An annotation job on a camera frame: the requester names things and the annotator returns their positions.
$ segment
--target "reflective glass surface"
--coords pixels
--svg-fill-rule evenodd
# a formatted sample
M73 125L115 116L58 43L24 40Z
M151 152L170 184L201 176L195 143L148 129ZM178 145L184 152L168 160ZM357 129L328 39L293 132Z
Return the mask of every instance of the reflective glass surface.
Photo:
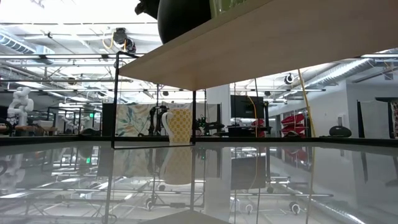
M305 223L307 214L313 224L398 223L397 156L395 148L320 142L117 151L94 141L3 146L0 217L141 223L193 207L229 223Z

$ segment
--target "black stand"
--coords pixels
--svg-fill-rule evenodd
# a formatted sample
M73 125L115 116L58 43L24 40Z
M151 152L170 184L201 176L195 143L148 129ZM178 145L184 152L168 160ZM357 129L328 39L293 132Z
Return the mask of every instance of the black stand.
M196 111L196 103L197 103L197 92L196 91L192 91L192 143L188 144L188 145L181 145L181 146L145 146L145 147L141 147L141 146L120 146L117 147L115 146L115 141L117 140L116 137L116 113L117 113L117 107L118 107L118 81L119 81L119 59L120 59L120 55L126 55L132 58L139 58L137 55L134 54L129 54L129 53L125 53L125 52L118 52L116 54L116 62L115 62L115 76L114 76L114 98L113 98L113 123L112 123L112 133L111 133L111 147L115 150L117 149L153 149L153 148L165 148L165 147L187 147L187 146L194 146L196 143L196 117L197 117L197 111Z

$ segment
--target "white robot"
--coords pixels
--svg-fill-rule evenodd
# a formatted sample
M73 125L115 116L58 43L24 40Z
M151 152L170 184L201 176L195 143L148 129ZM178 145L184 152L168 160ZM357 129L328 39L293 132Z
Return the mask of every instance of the white robot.
M18 125L25 126L27 124L27 112L33 111L34 102L29 99L29 87L18 87L14 92L12 102L7 110L7 116L11 124L16 124L16 114L19 116Z
M23 181L25 169L21 169L22 154L0 157L0 189L3 194L15 192L17 183Z
M68 120L65 116L62 116L61 119L66 123L67 126L71 127L73 130L79 129L78 121L75 121L77 124L73 124L73 121ZM89 116L82 117L80 120L80 131L83 129L83 124L90 120Z

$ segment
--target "black vase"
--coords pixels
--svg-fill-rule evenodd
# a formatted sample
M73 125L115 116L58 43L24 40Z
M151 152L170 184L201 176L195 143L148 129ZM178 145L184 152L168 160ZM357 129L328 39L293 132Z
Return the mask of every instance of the black vase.
M163 44L211 19L209 0L160 0L157 28Z

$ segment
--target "yellow cable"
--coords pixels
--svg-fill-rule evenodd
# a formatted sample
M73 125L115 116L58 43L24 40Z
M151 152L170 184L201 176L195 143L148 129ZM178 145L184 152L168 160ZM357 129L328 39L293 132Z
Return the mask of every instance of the yellow cable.
M249 100L250 100L250 102L251 102L251 104L253 104L253 107L254 107L254 118L256 119L256 137L257 137L257 125L258 125L258 121L257 121L257 111L256 111L256 106L255 106L255 104L253 103L253 101L252 101L252 99L250 98L250 96L247 96L248 98L249 98Z
M305 100L305 105L307 106L308 117L310 118L311 132L312 137L315 138L317 135L315 134L315 128L313 127L312 116L311 116L311 108L308 103L307 94L305 93L304 80L301 75L300 69L298 69L298 76L300 77L301 88L303 89L303 96ZM308 196L308 207L307 207L307 216L305 217L305 224L308 224L308 219L310 217L310 206L312 200L312 189L313 189L313 171L315 170L315 148L313 148L312 152L312 165L311 165L311 183L310 183L310 195Z
M257 137L257 125L258 125L258 122L257 122L257 110L256 110L256 105L254 104L254 102L252 101L252 99L250 98L250 96L247 96L247 97L249 98L251 104L252 104L253 107L254 107L254 118L256 119L256 137ZM253 185L254 185L254 183L255 183L255 181L256 181L256 179L257 179L258 159L259 159L259 153L258 153L258 150L257 150L257 154L256 154L256 174L254 175L253 183L251 183L251 185L250 185L250 187L249 187L249 189L248 189L248 192L249 192L249 190L251 189L251 187L253 187Z
M111 45L110 45L110 46L107 46L107 45L105 44L105 39L102 39L102 44L104 45L104 47L105 47L106 49L111 49L111 48L112 48L112 46L113 46L113 35L114 35L114 32L112 33Z

